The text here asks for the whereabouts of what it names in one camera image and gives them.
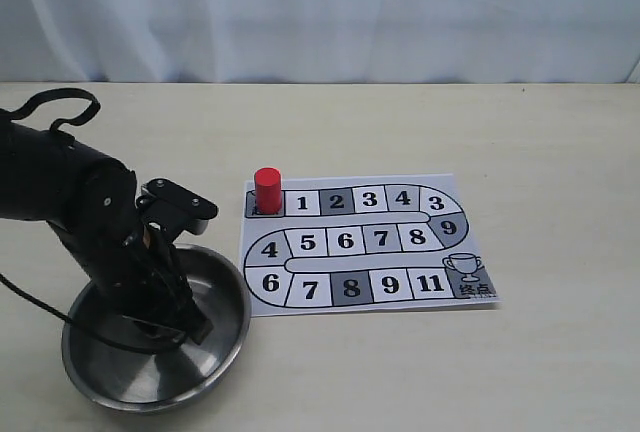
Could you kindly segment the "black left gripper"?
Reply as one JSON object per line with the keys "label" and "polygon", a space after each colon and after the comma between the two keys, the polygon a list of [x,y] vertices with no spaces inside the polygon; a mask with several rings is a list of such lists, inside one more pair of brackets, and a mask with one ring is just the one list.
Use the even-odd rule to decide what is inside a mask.
{"label": "black left gripper", "polygon": [[74,185],[62,218],[48,225],[102,297],[151,341],[177,343],[185,334],[201,345],[212,322],[196,304],[176,247],[142,221],[135,173],[101,161]]}

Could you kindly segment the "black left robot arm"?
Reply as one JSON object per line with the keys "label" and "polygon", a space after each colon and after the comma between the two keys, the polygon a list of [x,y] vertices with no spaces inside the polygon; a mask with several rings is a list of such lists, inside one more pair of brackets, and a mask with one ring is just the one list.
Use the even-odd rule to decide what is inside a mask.
{"label": "black left robot arm", "polygon": [[46,222],[111,309],[147,334],[201,343],[211,332],[173,242],[217,213],[168,179],[138,186],[122,162],[65,132],[1,122],[2,217]]}

